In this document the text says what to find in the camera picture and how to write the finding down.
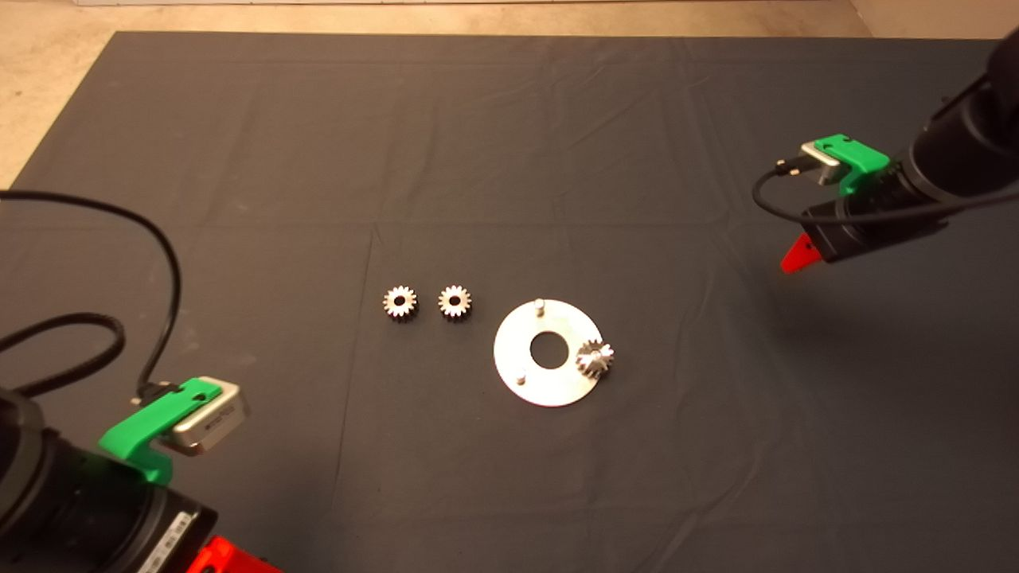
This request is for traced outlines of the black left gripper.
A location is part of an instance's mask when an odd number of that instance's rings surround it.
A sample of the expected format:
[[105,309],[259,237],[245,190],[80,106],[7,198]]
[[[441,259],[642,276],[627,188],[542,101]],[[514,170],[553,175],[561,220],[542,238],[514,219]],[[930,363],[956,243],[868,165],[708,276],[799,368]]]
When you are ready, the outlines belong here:
[[32,510],[33,572],[283,572],[222,536],[203,546],[218,512],[69,442]]

